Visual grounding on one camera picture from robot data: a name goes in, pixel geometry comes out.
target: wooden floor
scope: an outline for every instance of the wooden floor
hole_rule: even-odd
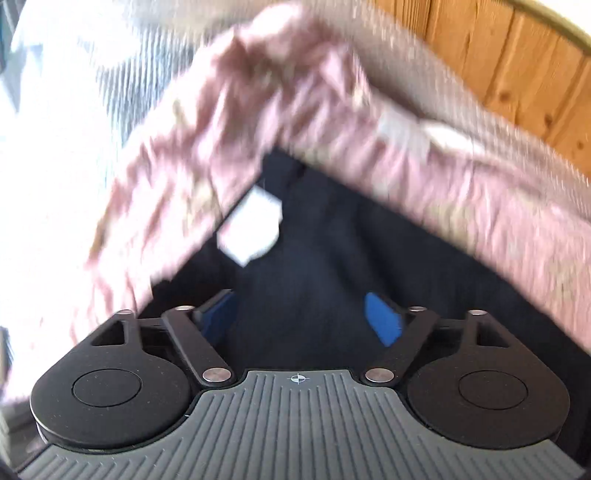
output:
[[[579,47],[498,0],[374,1],[425,40],[485,106],[591,177],[591,64]]]

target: crosshair symbol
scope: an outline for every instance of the crosshair symbol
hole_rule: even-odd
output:
[[[308,377],[304,377],[303,375],[297,374],[297,375],[294,375],[293,377],[291,377],[290,380],[293,383],[300,384],[302,382],[305,382],[306,380],[309,380],[309,378]]]

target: pink fabric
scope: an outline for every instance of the pink fabric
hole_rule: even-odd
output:
[[[274,145],[387,204],[500,272],[582,345],[591,346],[591,226],[545,200],[500,160],[411,158],[378,131],[372,95],[347,43],[298,5],[270,7],[197,52],[191,69],[126,147],[75,304],[31,326],[7,398],[119,309],[139,311],[255,180]]]

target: pink blanket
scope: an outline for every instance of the pink blanket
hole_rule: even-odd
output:
[[[591,347],[591,226],[506,163],[435,148],[415,158],[384,134],[387,108],[349,45],[298,5],[199,50],[130,138],[88,262],[58,286],[73,301],[62,295],[31,325],[7,398],[27,395],[113,312],[142,309],[151,281],[201,247],[274,145],[474,255]]]

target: gray gripper base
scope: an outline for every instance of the gray gripper base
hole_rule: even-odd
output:
[[[235,387],[204,393],[178,429],[148,446],[115,455],[50,446],[20,475],[35,480],[572,480],[582,473],[549,440],[506,452],[459,445],[414,420],[393,390],[360,385],[347,371],[316,371],[250,372]]]

